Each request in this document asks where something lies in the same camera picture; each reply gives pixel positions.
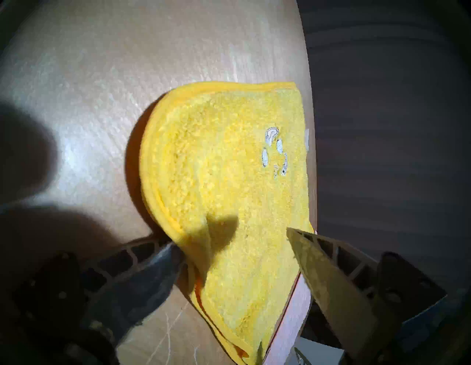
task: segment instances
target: folded towel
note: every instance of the folded towel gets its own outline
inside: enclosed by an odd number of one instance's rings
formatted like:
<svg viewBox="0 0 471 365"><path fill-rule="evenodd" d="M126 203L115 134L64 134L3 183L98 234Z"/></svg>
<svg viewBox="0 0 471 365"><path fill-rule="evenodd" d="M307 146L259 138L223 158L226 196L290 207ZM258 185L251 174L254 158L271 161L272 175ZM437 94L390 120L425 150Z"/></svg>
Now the folded towel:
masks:
<svg viewBox="0 0 471 365"><path fill-rule="evenodd" d="M261 364L299 271L286 228L313 232L304 129L292 82L199 82L165 95L143 136L144 201L240 365Z"/></svg>

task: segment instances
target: table surface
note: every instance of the table surface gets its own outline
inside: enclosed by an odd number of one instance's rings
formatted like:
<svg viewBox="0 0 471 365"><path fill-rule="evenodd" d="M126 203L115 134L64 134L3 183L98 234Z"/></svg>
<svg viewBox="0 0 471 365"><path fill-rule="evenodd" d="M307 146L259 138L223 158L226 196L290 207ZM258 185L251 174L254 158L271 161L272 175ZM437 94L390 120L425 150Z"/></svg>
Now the table surface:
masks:
<svg viewBox="0 0 471 365"><path fill-rule="evenodd" d="M10 5L0 16L25 12ZM57 251L85 259L163 235L140 199L140 136L155 101L195 81L296 82L316 227L314 115L295 0L49 1L0 55L0 114L14 147L1 151L0 224L12 242L0 248L2 287ZM118 354L124 364L232 363L176 287Z"/></svg>

